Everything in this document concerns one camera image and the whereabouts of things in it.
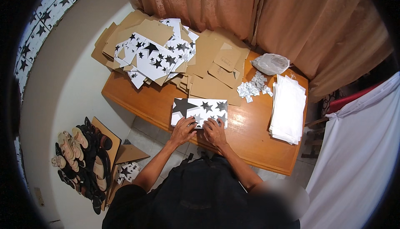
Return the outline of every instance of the wooden table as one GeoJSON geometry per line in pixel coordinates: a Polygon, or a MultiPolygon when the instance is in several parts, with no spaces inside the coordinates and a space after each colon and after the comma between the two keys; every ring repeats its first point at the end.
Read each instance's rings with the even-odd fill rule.
{"type": "MultiPolygon", "coordinates": [[[[256,73],[250,60],[259,55],[250,52],[244,67],[243,82],[249,82],[256,73]]],[[[297,80],[306,89],[308,95],[308,80],[288,69],[283,74],[297,80]]],[[[274,77],[267,76],[268,87],[272,89],[274,77]]],[[[112,72],[108,78],[102,94],[144,120],[172,132],[170,126],[172,104],[174,98],[187,98],[187,95],[178,90],[175,85],[166,84],[163,87],[155,83],[144,84],[137,90],[129,77],[118,72],[112,72]]],[[[272,138],[268,133],[270,126],[272,97],[261,94],[253,96],[253,102],[246,103],[242,99],[240,107],[228,105],[229,125],[225,130],[226,138],[232,149],[248,164],[273,172],[290,175],[296,162],[299,145],[291,146],[287,142],[272,138]]],[[[303,113],[303,125],[306,119],[306,107],[303,113]]],[[[203,135],[202,129],[197,132],[192,143],[209,149],[217,150],[209,144],[203,135]]]]}

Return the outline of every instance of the star-printed box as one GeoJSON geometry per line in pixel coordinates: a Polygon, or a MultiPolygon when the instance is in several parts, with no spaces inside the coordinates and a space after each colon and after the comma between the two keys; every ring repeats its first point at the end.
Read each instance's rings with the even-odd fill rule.
{"type": "Polygon", "coordinates": [[[203,122],[208,118],[216,121],[221,118],[224,128],[227,128],[227,103],[227,100],[219,99],[175,98],[171,125],[175,126],[182,117],[193,116],[198,129],[203,128],[203,122]]]}

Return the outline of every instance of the white cloth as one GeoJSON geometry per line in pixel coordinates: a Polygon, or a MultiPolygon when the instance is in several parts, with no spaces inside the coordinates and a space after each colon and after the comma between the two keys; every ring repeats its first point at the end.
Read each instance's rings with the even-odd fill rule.
{"type": "Polygon", "coordinates": [[[400,73],[327,115],[320,155],[307,185],[303,229],[357,229],[391,177],[400,142],[400,73]]]}

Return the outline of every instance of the hand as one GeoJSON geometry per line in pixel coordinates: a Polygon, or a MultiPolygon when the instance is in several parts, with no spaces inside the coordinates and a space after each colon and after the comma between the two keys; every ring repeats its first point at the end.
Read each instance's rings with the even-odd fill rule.
{"type": "Polygon", "coordinates": [[[197,123],[193,116],[190,116],[187,119],[185,119],[185,117],[182,117],[175,125],[170,142],[176,147],[179,147],[183,143],[189,141],[197,133],[197,131],[190,132],[196,126],[197,123]]]}
{"type": "Polygon", "coordinates": [[[207,121],[204,121],[203,128],[206,140],[220,150],[229,144],[225,137],[224,122],[220,118],[218,118],[218,122],[221,126],[214,119],[208,118],[207,121]]]}

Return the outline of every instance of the curtain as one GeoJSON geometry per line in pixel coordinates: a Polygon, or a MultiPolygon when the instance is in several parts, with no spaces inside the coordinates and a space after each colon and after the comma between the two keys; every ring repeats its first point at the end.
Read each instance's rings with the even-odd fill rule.
{"type": "Polygon", "coordinates": [[[370,0],[264,0],[255,42],[290,59],[310,80],[309,100],[366,74],[391,52],[370,0]]]}
{"type": "Polygon", "coordinates": [[[327,115],[324,141],[306,191],[304,229],[362,228],[395,166],[400,133],[400,73],[327,115]]]}
{"type": "Polygon", "coordinates": [[[370,0],[132,0],[147,14],[203,31],[223,27],[285,56],[310,80],[308,100],[355,81],[391,52],[370,0]]]}
{"type": "Polygon", "coordinates": [[[132,1],[149,15],[180,18],[183,24],[198,31],[223,27],[245,39],[254,26],[254,0],[132,1]]]}

